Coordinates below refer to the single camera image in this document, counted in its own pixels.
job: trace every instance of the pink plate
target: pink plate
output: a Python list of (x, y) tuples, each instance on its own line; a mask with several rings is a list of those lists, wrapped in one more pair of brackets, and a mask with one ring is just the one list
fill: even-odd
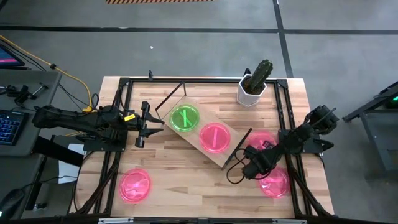
[(120, 180), (119, 195), (128, 203), (139, 203), (144, 200), (150, 190), (149, 174), (142, 169), (128, 171)]
[(220, 123), (210, 123), (200, 131), (202, 147), (211, 153), (220, 153), (229, 147), (231, 135), (228, 128)]
[(268, 131), (256, 131), (251, 133), (246, 142), (247, 145), (250, 145), (257, 150), (263, 150), (277, 145), (275, 136)]
[(280, 167), (275, 167), (268, 177), (258, 180), (258, 182), (260, 189), (270, 198), (283, 197), (289, 191), (290, 187), (287, 172)]

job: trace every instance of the keyboard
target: keyboard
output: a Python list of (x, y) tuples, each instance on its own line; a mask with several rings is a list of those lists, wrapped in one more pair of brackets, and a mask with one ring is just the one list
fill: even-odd
[(0, 145), (15, 146), (29, 114), (0, 110)]

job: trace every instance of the white paper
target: white paper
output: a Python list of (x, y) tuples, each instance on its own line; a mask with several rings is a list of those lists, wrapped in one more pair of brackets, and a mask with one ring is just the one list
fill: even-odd
[[(69, 144), (68, 149), (84, 155), (85, 151), (83, 150), (83, 146), (84, 145), (82, 144)], [(77, 178), (73, 177), (77, 177), (79, 175), (78, 166), (74, 166), (66, 162), (59, 161), (58, 168), (59, 168), (59, 179), (58, 179), (59, 184), (69, 183), (77, 180)]]

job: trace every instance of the butcher block table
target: butcher block table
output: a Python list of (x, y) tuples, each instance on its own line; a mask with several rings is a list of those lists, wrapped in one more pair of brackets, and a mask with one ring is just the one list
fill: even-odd
[[(190, 77), (178, 77), (182, 80)], [(111, 105), (118, 88), (120, 77), (104, 77), (99, 93), (99, 105)], [(296, 125), (302, 124), (310, 111), (304, 80), (287, 79), (290, 99)], [(141, 114), (141, 102), (148, 101), (151, 113), (154, 108), (178, 85), (178, 83), (134, 83), (130, 110)], [(273, 86), (269, 86), (260, 102), (245, 108), (236, 102), (237, 84), (229, 83), (187, 83), (187, 96), (194, 99), (219, 119), (245, 134), (249, 128), (266, 130), (277, 136), (280, 129)], [(280, 90), (283, 109), (286, 109), (284, 94)], [(183, 96), (176, 92), (173, 97)], [(159, 128), (151, 124), (150, 128)], [(227, 181), (226, 170), (220, 167), (184, 141), (177, 133), (163, 126), (164, 131), (154, 134), (145, 141), (145, 148), (134, 146), (136, 132), (129, 132), (126, 150), (122, 153), (118, 170), (111, 216), (113, 217), (208, 217), (208, 218), (293, 218), (290, 193), (282, 198), (267, 198), (256, 180), (244, 179), (233, 185)], [(82, 206), (97, 187), (104, 152), (95, 152), (84, 163), (78, 178), (76, 202)], [(321, 160), (313, 154), (302, 154), (307, 185), (326, 211), (333, 213), (328, 184)], [(286, 167), (285, 159), (278, 166)], [(119, 181), (129, 170), (144, 169), (150, 175), (152, 186), (148, 197), (138, 204), (128, 204), (119, 196)], [(241, 178), (241, 166), (230, 173), (232, 181)], [(304, 212), (302, 192), (298, 185), (300, 209)], [(108, 196), (103, 194), (101, 211)]]

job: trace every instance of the potted cactus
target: potted cactus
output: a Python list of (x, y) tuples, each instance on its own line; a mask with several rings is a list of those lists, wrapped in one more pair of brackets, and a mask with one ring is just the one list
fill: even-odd
[(272, 69), (274, 69), (272, 62), (263, 60), (253, 75), (245, 74), (238, 84), (238, 103), (245, 107), (256, 105), (267, 88), (264, 81), (269, 77)]

